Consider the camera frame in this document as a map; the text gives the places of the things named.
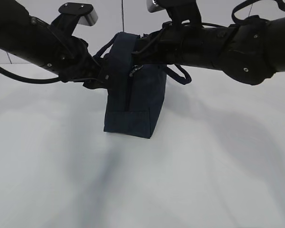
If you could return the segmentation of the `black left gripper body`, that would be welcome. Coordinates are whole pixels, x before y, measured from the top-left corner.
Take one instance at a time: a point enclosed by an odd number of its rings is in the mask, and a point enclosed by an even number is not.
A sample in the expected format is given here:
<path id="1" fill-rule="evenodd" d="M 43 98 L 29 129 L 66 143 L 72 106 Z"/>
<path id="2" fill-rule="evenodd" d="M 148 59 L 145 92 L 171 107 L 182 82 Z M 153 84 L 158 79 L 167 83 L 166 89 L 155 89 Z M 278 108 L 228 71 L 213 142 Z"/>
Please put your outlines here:
<path id="1" fill-rule="evenodd" d="M 75 39 L 76 58 L 61 70 L 61 81 L 63 83 L 82 83 L 87 89 L 111 89 L 112 82 L 106 75 L 102 61 L 94 58 L 88 51 L 86 42 L 80 38 Z"/>

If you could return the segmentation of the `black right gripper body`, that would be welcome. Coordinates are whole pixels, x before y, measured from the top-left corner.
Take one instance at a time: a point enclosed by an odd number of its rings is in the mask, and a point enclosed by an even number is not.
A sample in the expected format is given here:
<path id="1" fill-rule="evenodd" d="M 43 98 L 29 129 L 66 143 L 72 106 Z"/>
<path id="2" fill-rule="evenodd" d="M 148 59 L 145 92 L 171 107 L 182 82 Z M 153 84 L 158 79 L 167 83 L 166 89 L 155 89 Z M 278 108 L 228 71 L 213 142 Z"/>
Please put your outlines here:
<path id="1" fill-rule="evenodd" d="M 182 65 L 183 35 L 180 32 L 153 32 L 135 41 L 132 60 L 135 65 Z"/>

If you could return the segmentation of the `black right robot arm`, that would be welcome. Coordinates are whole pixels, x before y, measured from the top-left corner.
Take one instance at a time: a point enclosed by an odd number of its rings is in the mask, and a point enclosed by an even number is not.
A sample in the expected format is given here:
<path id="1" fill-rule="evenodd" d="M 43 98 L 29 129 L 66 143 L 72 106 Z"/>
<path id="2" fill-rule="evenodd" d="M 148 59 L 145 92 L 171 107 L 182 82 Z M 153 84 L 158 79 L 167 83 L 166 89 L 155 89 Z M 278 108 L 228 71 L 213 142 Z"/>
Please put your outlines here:
<path id="1" fill-rule="evenodd" d="M 207 68 L 256 86 L 285 72 L 285 17 L 254 18 L 254 23 L 205 28 L 191 24 L 163 25 L 136 41 L 136 65 L 164 64 Z"/>

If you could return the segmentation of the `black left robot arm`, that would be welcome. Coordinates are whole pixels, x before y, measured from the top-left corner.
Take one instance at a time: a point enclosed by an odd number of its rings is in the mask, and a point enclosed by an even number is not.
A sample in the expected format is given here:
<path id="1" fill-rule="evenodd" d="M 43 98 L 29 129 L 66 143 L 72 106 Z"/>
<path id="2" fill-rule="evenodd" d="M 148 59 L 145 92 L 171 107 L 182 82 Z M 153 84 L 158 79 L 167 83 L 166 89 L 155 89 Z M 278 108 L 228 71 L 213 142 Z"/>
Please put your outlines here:
<path id="1" fill-rule="evenodd" d="M 73 36 L 78 24 L 93 26 L 98 15 L 92 4 L 67 2 L 50 24 L 31 16 L 15 0 L 0 0 L 0 49 L 24 59 L 56 77 L 33 79 L 0 67 L 0 74 L 36 85 L 82 83 L 88 89 L 110 89 L 112 83 L 101 60 L 88 51 L 88 43 Z"/>

